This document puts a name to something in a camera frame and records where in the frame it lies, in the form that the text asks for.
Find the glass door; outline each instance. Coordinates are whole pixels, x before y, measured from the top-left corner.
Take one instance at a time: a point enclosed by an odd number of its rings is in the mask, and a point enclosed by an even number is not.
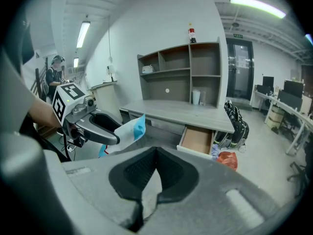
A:
[[[228,48],[227,96],[250,100],[253,87],[252,42],[226,39]]]

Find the white cup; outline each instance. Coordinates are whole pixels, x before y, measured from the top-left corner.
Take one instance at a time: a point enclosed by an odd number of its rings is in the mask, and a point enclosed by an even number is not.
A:
[[[199,104],[200,94],[200,91],[192,90],[192,104]]]

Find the ceiling light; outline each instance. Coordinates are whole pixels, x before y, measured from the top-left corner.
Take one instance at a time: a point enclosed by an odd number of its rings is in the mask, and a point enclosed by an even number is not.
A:
[[[313,45],[312,36],[310,34],[306,34],[305,37],[310,41],[311,45]]]
[[[78,40],[77,40],[77,48],[81,48],[84,43],[84,39],[86,37],[88,28],[90,26],[89,21],[83,21],[82,26],[80,27],[79,35],[78,35]]]
[[[74,68],[78,66],[78,57],[74,58]]]
[[[230,3],[246,5],[246,6],[256,8],[256,9],[260,9],[268,13],[271,13],[272,15],[275,15],[279,18],[284,18],[286,15],[284,12],[280,11],[279,9],[276,9],[273,6],[270,6],[258,0],[230,0]]]

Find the wooden shelf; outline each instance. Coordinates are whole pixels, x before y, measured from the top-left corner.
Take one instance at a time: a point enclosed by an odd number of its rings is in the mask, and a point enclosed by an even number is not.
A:
[[[155,74],[162,74],[162,73],[168,73],[168,72],[176,72],[176,71],[187,71],[190,70],[190,68],[182,68],[182,69],[173,69],[173,70],[162,70],[162,71],[155,71],[152,73],[147,73],[147,74],[141,74],[140,76],[153,76]]]
[[[194,43],[138,55],[143,100],[192,101],[192,90],[206,92],[206,103],[217,107],[221,90],[221,50],[213,43]],[[142,74],[152,65],[153,73]]]
[[[221,75],[192,75],[192,77],[221,77]]]

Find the desk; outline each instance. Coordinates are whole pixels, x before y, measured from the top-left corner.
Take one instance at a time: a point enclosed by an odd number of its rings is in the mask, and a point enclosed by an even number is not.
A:
[[[169,100],[140,100],[125,105],[121,109],[173,123],[234,133],[234,127],[223,107],[218,109]]]
[[[146,131],[157,140],[171,140],[170,143],[174,142],[180,152],[205,159],[212,159],[209,153],[218,131],[234,133],[223,107],[192,105],[181,101],[140,100],[121,107],[121,110],[128,111],[131,119],[146,114],[146,120],[165,123],[170,126],[170,131],[153,127],[152,124],[146,124]]]
[[[93,92],[99,109],[108,111],[122,121],[122,116],[118,108],[116,95],[114,91],[115,82],[103,83],[96,85],[90,89]]]
[[[263,100],[260,102],[260,107],[259,107],[259,110],[261,109],[262,107],[262,104],[263,104],[263,101],[265,99],[269,99],[271,100],[271,103],[270,103],[270,106],[269,106],[269,109],[268,109],[268,114],[265,118],[265,121],[264,123],[267,123],[268,121],[268,118],[269,118],[269,115],[270,115],[270,112],[272,110],[272,107],[273,105],[276,105],[280,108],[282,108],[283,110],[285,110],[286,112],[288,112],[289,114],[292,114],[292,115],[295,115],[297,118],[300,119],[301,121],[301,127],[299,129],[299,132],[297,133],[297,135],[295,136],[294,140],[292,141],[291,145],[289,146],[289,148],[287,149],[286,151],[286,154],[290,155],[289,152],[290,150],[294,147],[294,145],[297,143],[298,139],[300,138],[303,130],[305,127],[308,128],[308,132],[307,134],[305,135],[305,137],[303,138],[302,142],[300,143],[299,147],[297,150],[299,150],[303,145],[304,143],[306,142],[306,140],[308,139],[309,137],[309,134],[310,132],[313,132],[313,121],[309,119],[308,116],[305,116],[305,115],[302,115],[300,114],[298,111],[296,111],[294,108],[288,106],[287,104],[283,103],[283,102],[280,102],[277,98],[273,97],[273,96],[268,96],[268,95],[265,95],[265,94],[262,94],[262,93],[259,93],[257,91],[254,91],[254,96],[258,96],[258,97],[261,97]]]

